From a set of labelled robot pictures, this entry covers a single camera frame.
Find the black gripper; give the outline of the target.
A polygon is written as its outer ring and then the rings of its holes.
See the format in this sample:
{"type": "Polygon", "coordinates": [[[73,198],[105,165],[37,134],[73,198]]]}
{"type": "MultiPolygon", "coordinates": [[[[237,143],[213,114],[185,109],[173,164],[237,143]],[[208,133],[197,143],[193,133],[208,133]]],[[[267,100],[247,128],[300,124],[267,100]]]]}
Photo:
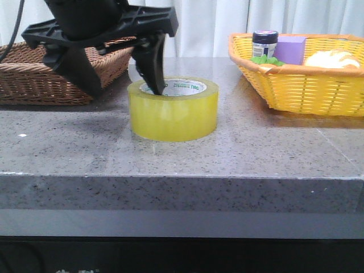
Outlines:
{"type": "Polygon", "coordinates": [[[22,38],[32,49],[45,46],[43,63],[93,98],[103,93],[101,80],[84,48],[104,55],[134,47],[136,69],[155,95],[165,88],[165,36],[179,26],[173,7],[130,5],[128,1],[46,1],[53,19],[32,24],[22,38]]]}

